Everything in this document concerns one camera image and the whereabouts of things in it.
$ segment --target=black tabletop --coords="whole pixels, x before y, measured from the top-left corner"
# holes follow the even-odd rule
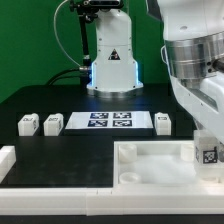
[[[49,114],[62,113],[65,123],[72,112],[98,112],[98,111],[149,111],[152,120],[157,112],[168,113],[172,121],[172,135],[158,137],[155,130],[136,130],[127,134],[124,132],[101,132],[93,130],[92,132],[79,132],[66,134],[63,130],[59,137],[44,137],[43,122]],[[17,131],[17,122],[24,114],[37,113],[40,116],[40,130],[34,137],[19,137]],[[108,100],[88,96],[81,91],[78,86],[28,86],[20,89],[11,97],[0,104],[0,144],[15,145],[17,154],[17,163],[10,171],[15,170],[23,175],[13,178],[8,175],[4,180],[4,187],[68,187],[68,186],[87,186],[87,187],[111,187],[113,170],[113,142],[116,140],[190,140],[194,130],[194,123],[191,116],[176,102],[172,89],[167,84],[146,85],[144,93],[141,96],[125,100]],[[93,154],[89,146],[94,143]],[[41,158],[40,149],[49,149]],[[62,154],[62,149],[72,153],[73,157],[79,156],[81,163],[76,161],[76,167],[71,162],[67,153]],[[54,150],[55,156],[53,163],[58,162],[58,157],[63,155],[62,160],[68,161],[67,165],[61,164],[58,169],[64,170],[57,176],[52,176],[48,181],[43,178],[41,172],[44,166],[39,170],[38,164],[29,161],[34,155],[39,158],[48,175],[53,174],[53,169],[47,168],[49,157]],[[91,175],[81,175],[75,173],[77,170],[83,170],[86,173],[90,171]],[[39,178],[32,178],[33,172],[39,172]],[[0,223],[223,223],[222,215],[134,215],[134,216],[2,216]]]

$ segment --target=small white block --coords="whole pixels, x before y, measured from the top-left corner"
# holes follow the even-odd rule
[[[0,183],[16,162],[14,146],[4,146],[0,149]]]
[[[39,116],[27,114],[18,123],[19,136],[33,136],[39,128]]]
[[[51,114],[44,122],[45,136],[58,136],[64,127],[64,117],[62,114]]]
[[[157,135],[171,135],[171,120],[168,114],[155,114],[154,125]]]

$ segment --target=black and white pattern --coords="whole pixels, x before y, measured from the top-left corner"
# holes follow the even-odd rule
[[[113,127],[132,127],[131,120],[114,120]]]
[[[218,154],[217,154],[217,147],[214,150],[204,151],[203,152],[203,163],[217,163],[218,162]]]
[[[90,120],[88,123],[88,127],[94,127],[94,128],[102,128],[107,127],[108,121],[106,120]]]
[[[114,113],[113,118],[115,119],[131,119],[131,113]]]
[[[109,113],[91,113],[90,119],[108,119]]]

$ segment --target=white plastic base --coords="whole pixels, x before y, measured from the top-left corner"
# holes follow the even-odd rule
[[[120,162],[119,146],[130,143],[137,160]],[[113,188],[0,189],[0,215],[224,214],[224,183],[197,178],[193,161],[186,161],[192,144],[115,142]],[[124,172],[141,183],[120,184]]]

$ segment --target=green backdrop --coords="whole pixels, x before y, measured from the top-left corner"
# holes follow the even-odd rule
[[[74,67],[59,49],[53,16],[62,0],[0,1],[0,102],[19,88],[42,85],[61,70]],[[146,14],[144,0],[129,0],[133,21],[134,57],[140,65],[143,83],[164,83],[166,66],[160,58],[163,45],[162,24]],[[81,40],[76,13],[65,5],[58,16],[58,33],[65,49],[82,62]],[[88,25],[92,59],[96,56],[94,24]],[[76,84],[77,80],[57,84]]]

